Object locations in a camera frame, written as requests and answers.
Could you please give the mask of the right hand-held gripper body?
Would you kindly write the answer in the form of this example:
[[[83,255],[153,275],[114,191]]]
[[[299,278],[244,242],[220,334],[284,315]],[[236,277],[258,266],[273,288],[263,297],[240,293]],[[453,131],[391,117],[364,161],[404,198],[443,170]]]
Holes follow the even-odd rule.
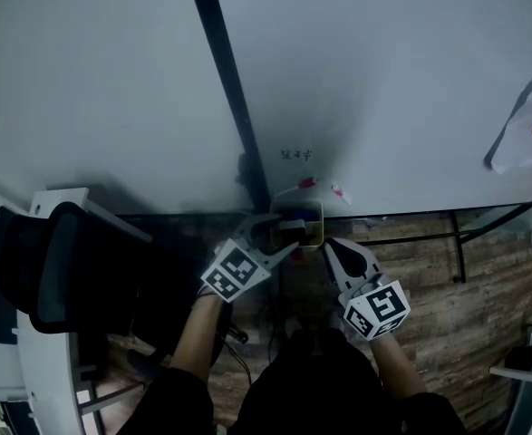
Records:
[[[366,341],[392,332],[411,311],[400,282],[383,272],[345,281],[338,301],[343,320]]]

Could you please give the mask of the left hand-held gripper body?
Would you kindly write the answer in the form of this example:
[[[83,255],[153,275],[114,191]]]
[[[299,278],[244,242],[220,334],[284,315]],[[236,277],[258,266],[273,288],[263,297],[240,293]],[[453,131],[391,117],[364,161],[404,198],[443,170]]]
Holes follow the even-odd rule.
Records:
[[[242,225],[222,241],[201,281],[227,303],[271,277],[273,262],[256,244],[252,227]]]

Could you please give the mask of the dark small block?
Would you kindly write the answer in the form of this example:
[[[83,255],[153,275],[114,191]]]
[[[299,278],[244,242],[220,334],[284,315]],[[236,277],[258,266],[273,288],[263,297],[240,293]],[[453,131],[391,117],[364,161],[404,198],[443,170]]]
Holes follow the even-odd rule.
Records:
[[[278,227],[284,244],[298,243],[299,246],[307,246],[309,244],[310,235],[303,219],[282,220]]]

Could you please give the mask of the yellow-green small container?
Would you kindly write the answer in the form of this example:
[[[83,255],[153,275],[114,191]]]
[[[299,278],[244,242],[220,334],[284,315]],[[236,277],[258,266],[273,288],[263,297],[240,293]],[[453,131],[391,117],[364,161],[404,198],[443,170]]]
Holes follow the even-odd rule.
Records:
[[[285,247],[279,234],[279,223],[282,220],[303,219],[310,241],[307,246],[299,246],[303,250],[316,250],[324,242],[324,211],[320,202],[314,200],[277,201],[270,205],[270,212],[279,214],[281,218],[270,228],[272,246]]]

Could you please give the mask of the person's left forearm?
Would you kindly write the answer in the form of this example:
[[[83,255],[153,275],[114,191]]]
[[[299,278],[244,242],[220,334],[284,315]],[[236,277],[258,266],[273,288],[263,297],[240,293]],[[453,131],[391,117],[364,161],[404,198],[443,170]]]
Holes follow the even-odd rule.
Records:
[[[208,383],[215,335],[223,301],[204,295],[193,304],[169,367],[189,372]]]

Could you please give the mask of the person's right forearm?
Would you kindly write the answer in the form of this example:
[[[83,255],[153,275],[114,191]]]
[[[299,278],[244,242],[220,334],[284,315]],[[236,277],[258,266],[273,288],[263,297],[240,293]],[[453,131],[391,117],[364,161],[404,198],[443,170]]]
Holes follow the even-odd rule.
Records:
[[[391,399],[402,401],[427,392],[422,378],[391,333],[373,339],[370,346],[382,386]]]

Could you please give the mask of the red-handled thin white tool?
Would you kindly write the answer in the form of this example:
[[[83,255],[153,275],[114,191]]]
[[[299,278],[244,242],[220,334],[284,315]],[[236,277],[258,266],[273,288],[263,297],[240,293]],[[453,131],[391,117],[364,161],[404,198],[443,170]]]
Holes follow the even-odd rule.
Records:
[[[317,183],[318,183],[318,179],[316,177],[310,177],[310,178],[302,179],[296,185],[294,185],[294,186],[292,186],[290,188],[286,188],[286,189],[283,189],[281,191],[276,192],[274,194],[273,198],[281,198],[284,195],[288,195],[290,193],[293,193],[293,192],[296,192],[296,191],[299,191],[299,190],[304,190],[304,189],[309,189],[309,188],[315,187],[317,185]]]

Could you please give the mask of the large white board panel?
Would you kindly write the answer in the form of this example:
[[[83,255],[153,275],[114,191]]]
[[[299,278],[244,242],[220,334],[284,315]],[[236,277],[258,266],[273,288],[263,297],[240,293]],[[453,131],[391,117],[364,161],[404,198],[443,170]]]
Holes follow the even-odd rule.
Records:
[[[532,80],[532,0],[194,2],[258,210],[308,177],[333,218],[532,207],[532,167],[483,162]]]

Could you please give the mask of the person's black shirt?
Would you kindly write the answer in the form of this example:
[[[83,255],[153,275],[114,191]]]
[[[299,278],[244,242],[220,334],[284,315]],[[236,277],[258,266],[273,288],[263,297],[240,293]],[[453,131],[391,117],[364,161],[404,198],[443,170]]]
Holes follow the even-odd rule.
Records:
[[[228,435],[468,435],[450,402],[420,392],[388,396],[365,355],[336,329],[292,334],[251,385]],[[208,386],[169,368],[118,435],[215,435]]]

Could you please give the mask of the black office chair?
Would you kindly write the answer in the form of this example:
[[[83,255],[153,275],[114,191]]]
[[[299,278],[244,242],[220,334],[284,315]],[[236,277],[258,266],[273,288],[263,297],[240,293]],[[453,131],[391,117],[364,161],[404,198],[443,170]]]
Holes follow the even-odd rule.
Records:
[[[34,195],[31,207],[23,210],[0,200],[18,215],[47,219],[60,204],[71,202],[94,216],[143,241],[151,241],[145,232],[133,227],[92,202],[87,188],[46,190]],[[41,435],[85,435],[86,416],[129,399],[143,391],[142,382],[134,382],[117,391],[82,402],[77,394],[83,388],[87,367],[78,362],[77,333],[44,334],[35,331],[27,314],[1,314],[0,342],[16,347],[24,380],[26,398]]]
[[[142,340],[128,362],[147,381],[175,352],[201,287],[203,239],[169,226],[143,241],[65,202],[47,218],[0,208],[1,314],[27,314],[42,334],[105,334]]]

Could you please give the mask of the white paper sheet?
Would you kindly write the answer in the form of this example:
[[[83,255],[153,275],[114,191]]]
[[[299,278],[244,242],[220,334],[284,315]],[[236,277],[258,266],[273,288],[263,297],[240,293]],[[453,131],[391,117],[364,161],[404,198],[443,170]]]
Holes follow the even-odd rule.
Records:
[[[519,94],[483,162],[499,175],[514,168],[532,167],[532,80]]]

